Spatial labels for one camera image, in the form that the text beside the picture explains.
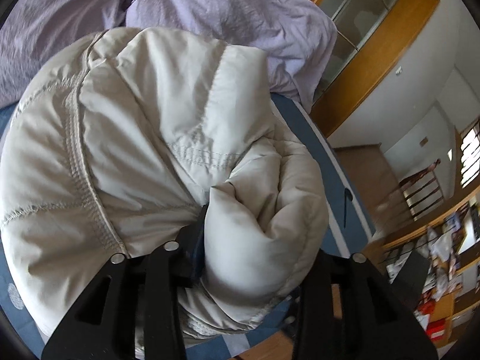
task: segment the white wall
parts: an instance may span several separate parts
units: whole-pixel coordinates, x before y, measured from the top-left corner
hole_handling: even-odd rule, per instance
[[[470,249],[477,240],[475,239],[475,230],[473,228],[473,220],[471,214],[468,212],[463,220],[463,228],[465,229],[465,239],[463,240],[462,247],[458,251],[462,254],[467,249]]]
[[[455,65],[480,98],[480,28],[463,4],[460,7],[460,32]]]
[[[472,319],[473,316],[473,311],[468,310],[465,311],[464,313],[460,314],[458,317],[452,319],[452,328],[457,327],[459,325],[462,325],[464,323],[467,323]]]
[[[462,272],[463,288],[455,295],[459,297],[465,295],[467,292],[474,290],[477,285],[477,266],[473,265]]]
[[[461,0],[440,1],[398,65],[329,137],[333,147],[381,143],[386,152],[426,115],[454,67],[460,6]]]
[[[480,81],[480,66],[475,73],[477,81]],[[480,115],[480,101],[456,67],[453,68],[437,99],[458,131],[463,131]]]
[[[450,348],[455,345],[455,342],[451,342],[450,344],[448,345],[445,345],[441,348],[438,348],[437,349],[437,353],[438,353],[438,358],[441,359],[443,356],[445,356],[447,354],[447,352],[450,350]]]
[[[453,194],[454,179],[451,175],[455,164],[450,161],[447,153],[455,141],[454,134],[453,126],[444,118],[438,103],[434,103],[423,119],[385,152],[385,158],[398,180],[426,168],[440,158],[442,162],[436,167],[435,175],[445,197],[448,198]],[[428,143],[421,147],[420,141],[425,137],[428,138]]]

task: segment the wooden cabinet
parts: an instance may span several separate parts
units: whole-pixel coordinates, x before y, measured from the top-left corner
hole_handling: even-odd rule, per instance
[[[439,321],[443,318],[450,318],[453,314],[455,304],[455,293],[444,295],[435,304],[435,311],[430,316],[430,322]]]
[[[471,310],[480,304],[480,291],[471,290],[455,299],[453,316],[458,316],[465,311]]]
[[[465,269],[470,268],[480,261],[480,242],[476,243],[472,247],[469,247],[462,254],[460,254],[459,257],[460,269],[458,269],[457,272],[462,273],[465,271]]]

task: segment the stitched seam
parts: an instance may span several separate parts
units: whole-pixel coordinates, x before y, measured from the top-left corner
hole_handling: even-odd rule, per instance
[[[205,105],[203,106],[202,116],[200,117],[200,120],[198,122],[198,125],[197,125],[196,129],[192,133],[193,139],[195,139],[196,136],[199,135],[200,131],[202,130],[203,122],[205,122],[206,108],[207,108],[208,103],[210,102],[210,94],[212,93],[213,87],[215,86],[215,80],[216,80],[217,75],[218,75],[218,70],[220,68],[220,64],[222,63],[222,59],[223,59],[223,56],[225,54],[225,50],[227,49],[226,44],[224,44],[224,43],[220,43],[220,44],[222,45],[222,54],[220,55],[220,58],[218,59],[217,68],[215,69],[215,73],[213,74],[212,83],[210,84],[210,89],[208,90],[207,100],[205,102]]]
[[[191,162],[191,163],[194,163],[194,164],[200,164],[200,165],[205,165],[206,167],[214,167],[214,168],[219,168],[219,169],[227,169],[227,168],[232,168],[234,166],[234,164],[232,164],[232,162],[235,162],[236,161],[236,157],[234,158],[226,158],[224,160],[221,160],[219,158],[217,158],[217,160],[221,160],[222,162],[226,163],[224,165],[219,165],[219,164],[214,164],[214,163],[207,163],[205,161],[202,161],[199,159],[199,156],[196,157],[196,160],[194,159],[191,159],[191,158],[187,158],[185,155],[193,155],[193,153],[191,152],[187,152],[187,151],[180,151],[178,149],[175,149],[175,148],[170,148],[172,150],[172,154],[174,154],[175,158],[178,160],[178,161],[188,161],[188,162]]]
[[[44,93],[48,93],[53,89],[68,88],[69,86],[72,85],[73,81],[74,81],[74,78],[67,78],[60,82],[58,81],[49,82],[43,85],[39,90],[35,91],[30,96],[28,96],[26,100],[21,102],[21,105],[15,111],[15,115],[13,115],[13,119],[16,119],[23,111],[25,111],[28,106],[30,106],[33,102],[35,102],[40,97],[40,95],[43,95]]]
[[[205,165],[206,167],[213,167],[213,168],[218,168],[218,169],[227,169],[227,168],[231,168],[230,165],[215,165],[214,163],[206,163],[206,162],[203,162],[203,161],[195,161],[195,160],[191,160],[189,158],[182,158],[182,157],[176,157],[178,160],[181,160],[181,161],[188,161],[188,162],[191,162],[193,164],[199,164],[199,165]]]
[[[221,155],[221,156],[225,156],[225,157],[240,157],[241,156],[241,154],[238,154],[238,153],[229,153],[229,154],[215,153],[214,151],[196,149],[194,147],[178,145],[176,143],[168,143],[167,146],[168,147],[172,147],[172,146],[173,147],[179,147],[181,149],[192,150],[192,151],[195,151],[195,152],[203,152],[203,153],[208,153],[208,154]]]
[[[36,214],[39,211],[65,210],[65,209],[76,208],[76,207],[82,207],[82,202],[48,203],[48,204],[42,204],[41,206],[30,206],[28,208],[20,207],[4,215],[2,221],[0,222],[0,227],[4,227],[8,225],[8,223],[10,223],[15,219],[20,219],[30,214]]]
[[[186,309],[184,309],[182,306],[179,307],[179,311],[180,311],[181,324],[184,325],[186,328],[190,328],[196,334],[192,334],[192,332],[188,332],[188,331],[186,333],[191,334],[195,338],[201,338],[201,337],[198,337],[198,335],[212,336],[212,335],[218,335],[218,334],[232,334],[232,333],[240,334],[246,331],[253,330],[256,327],[251,325],[239,324],[239,325],[243,325],[243,327],[239,327],[238,329],[220,329],[208,324],[205,321],[202,321],[196,318],[194,315],[186,311]]]
[[[149,208],[149,209],[141,209],[141,210],[130,210],[130,211],[125,211],[122,210],[123,212],[126,212],[128,215],[149,215],[149,214],[159,214],[160,212],[164,211],[174,211],[174,210],[181,210],[183,208],[194,208],[196,211],[200,208],[198,204],[183,204],[179,206],[157,206],[157,209],[155,208]]]
[[[80,133],[80,116],[79,116],[79,95],[80,88],[85,79],[86,75],[90,71],[88,68],[88,56],[95,45],[95,43],[101,39],[101,37],[107,31],[99,33],[90,43],[88,48],[83,52],[82,55],[82,65],[83,69],[81,74],[75,81],[74,89],[71,91],[69,96],[66,99],[66,108],[68,109],[67,117],[67,148],[69,150],[69,160],[70,168],[73,175],[75,184],[77,185],[78,191],[81,193],[82,201],[84,207],[87,209],[88,213],[92,215],[94,223],[94,232],[96,233],[100,243],[107,250],[120,250],[128,257],[130,256],[125,245],[123,244],[120,237],[117,235],[110,221],[108,220],[104,208],[101,205],[101,202],[98,196],[95,193],[93,185],[88,174],[88,168],[86,165],[85,154],[83,153],[83,148],[81,144],[81,133]]]
[[[215,301],[212,299],[211,295],[208,293],[208,291],[206,290],[205,286],[203,285],[203,280],[200,280],[200,282],[195,286],[196,289],[198,291],[201,291],[203,292],[203,294],[213,303],[215,304],[217,307],[219,307],[221,309],[221,307],[219,305],[217,305],[215,303]],[[197,325],[197,326],[200,326],[202,327],[203,329],[205,329],[206,331],[211,331],[211,332],[214,332],[216,334],[231,334],[232,332],[238,332],[239,330],[242,330],[242,331],[249,331],[249,330],[252,330],[252,329],[255,329],[258,325],[259,325],[259,322],[256,323],[256,322],[253,322],[250,320],[248,323],[241,323],[241,322],[238,322],[236,321],[235,319],[231,318],[224,310],[222,310],[222,312],[225,313],[225,316],[232,322],[232,323],[236,323],[237,325],[239,325],[240,327],[237,329],[237,330],[234,330],[234,329],[221,329],[221,328],[217,328],[215,326],[212,326],[210,325],[209,323],[205,322],[205,321],[202,321],[200,319],[198,319],[195,315],[191,314],[190,312],[188,312],[181,304],[179,304],[179,309],[181,311],[183,311],[184,315],[189,319],[189,320],[193,320],[194,321],[194,324]],[[187,321],[186,325],[190,328],[192,328],[193,330],[195,330],[197,333],[200,333],[198,330],[196,330],[194,328],[193,325],[191,325],[189,323],[189,321]]]

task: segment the clutter on shelf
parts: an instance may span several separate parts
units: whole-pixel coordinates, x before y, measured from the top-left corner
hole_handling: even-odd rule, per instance
[[[468,221],[473,225],[474,233],[469,235],[469,242],[466,242],[465,247],[462,248],[467,237],[466,223]],[[412,251],[416,251],[430,261],[430,269],[421,299],[414,314],[435,345],[442,345],[449,339],[455,297],[462,291],[462,272],[466,267],[473,264],[477,267],[475,291],[480,290],[480,253],[476,253],[474,250],[468,252],[469,248],[477,247],[476,243],[479,239],[478,206],[467,203],[448,215],[441,223],[434,227],[428,227],[425,233],[419,237],[388,251],[384,262],[391,283],[405,265]]]

